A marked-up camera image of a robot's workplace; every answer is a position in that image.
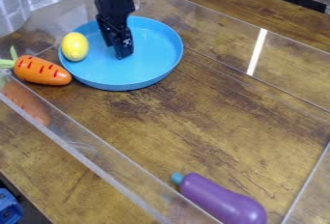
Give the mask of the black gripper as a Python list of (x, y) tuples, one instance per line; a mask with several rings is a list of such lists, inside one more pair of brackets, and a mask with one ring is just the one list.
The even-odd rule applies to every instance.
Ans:
[(117, 59), (133, 52), (128, 15), (134, 11), (132, 0), (93, 0), (97, 14), (96, 23), (106, 46), (113, 46)]

